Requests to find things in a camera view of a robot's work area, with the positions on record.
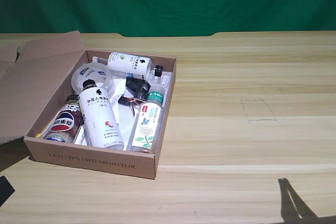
box flap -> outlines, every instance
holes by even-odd
[[[0,79],[0,144],[28,133],[84,52],[78,32],[27,43]]]
[[[15,63],[17,45],[10,43],[0,49],[0,78]]]
[[[18,62],[64,55],[83,49],[79,31],[71,31],[27,42]]]

pepsi logo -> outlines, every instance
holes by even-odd
[[[69,112],[62,112],[55,120],[51,132],[68,131],[75,124],[74,117]]]

black cable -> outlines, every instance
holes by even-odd
[[[133,97],[120,97],[118,103],[124,106],[137,106],[146,101],[151,85],[145,80],[126,78],[126,88]]]

pepsi can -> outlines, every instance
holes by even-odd
[[[79,107],[79,95],[68,96],[57,115],[46,139],[73,143],[79,127],[83,124],[82,113]]]

green label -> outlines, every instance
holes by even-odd
[[[152,91],[148,94],[147,100],[157,100],[161,104],[163,103],[163,95],[157,91]]]

